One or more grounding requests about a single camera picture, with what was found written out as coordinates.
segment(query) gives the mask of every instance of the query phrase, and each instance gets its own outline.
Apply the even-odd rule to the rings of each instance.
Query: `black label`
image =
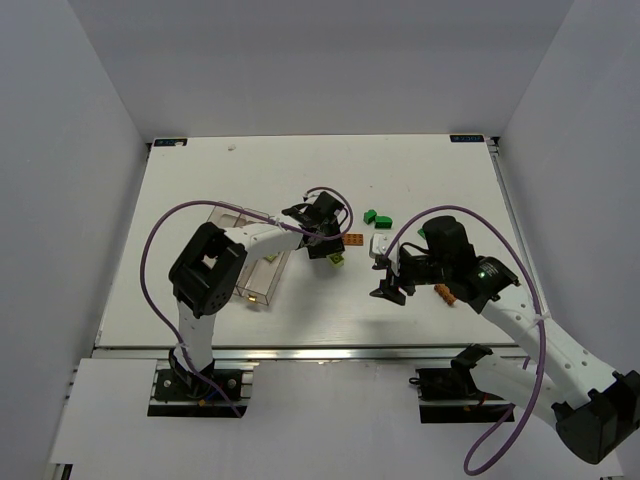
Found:
[[[449,135],[451,143],[483,143],[482,135]]]
[[[156,138],[154,147],[184,147],[187,144],[186,138]]]

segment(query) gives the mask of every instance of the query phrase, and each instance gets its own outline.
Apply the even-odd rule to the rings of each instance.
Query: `green object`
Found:
[[[375,221],[377,215],[378,213],[375,210],[371,209],[368,212],[364,212],[364,217],[362,219],[364,220],[364,223],[370,225]]]
[[[339,253],[334,253],[333,255],[327,256],[327,260],[334,268],[340,268],[344,265],[344,257]]]
[[[393,225],[391,217],[383,217],[381,215],[376,217],[376,228],[391,228],[391,225]]]

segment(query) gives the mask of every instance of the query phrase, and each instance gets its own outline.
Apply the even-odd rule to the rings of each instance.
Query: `brown object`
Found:
[[[361,233],[347,233],[342,237],[342,241],[345,245],[361,247],[364,245],[364,235]]]
[[[433,287],[433,289],[438,295],[442,297],[445,302],[447,302],[447,305],[449,305],[450,307],[452,307],[456,302],[457,298],[453,296],[451,290],[449,290],[449,287],[447,287],[446,285],[438,283]]]

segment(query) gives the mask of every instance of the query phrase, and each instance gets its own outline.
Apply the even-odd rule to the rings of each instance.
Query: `gray wall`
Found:
[[[0,478],[40,479],[145,148],[64,0],[0,15]]]
[[[639,138],[640,4],[578,1],[509,122],[504,167],[555,318],[624,373],[640,370]],[[638,452],[640,432],[619,450],[629,478]]]
[[[500,134],[572,0],[71,0],[146,139]]]

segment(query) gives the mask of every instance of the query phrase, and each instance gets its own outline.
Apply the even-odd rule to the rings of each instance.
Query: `yellow-green object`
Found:
[[[334,268],[340,268],[344,265],[344,257],[339,253],[334,253],[333,255],[327,256],[327,260]]]
[[[391,228],[391,225],[393,225],[393,220],[391,220],[391,217],[383,217],[381,215],[378,215],[376,217],[376,228]]]
[[[377,215],[378,213],[375,210],[371,209],[367,212],[364,212],[364,217],[362,217],[362,220],[364,220],[364,223],[366,223],[367,225],[370,225],[376,220]]]

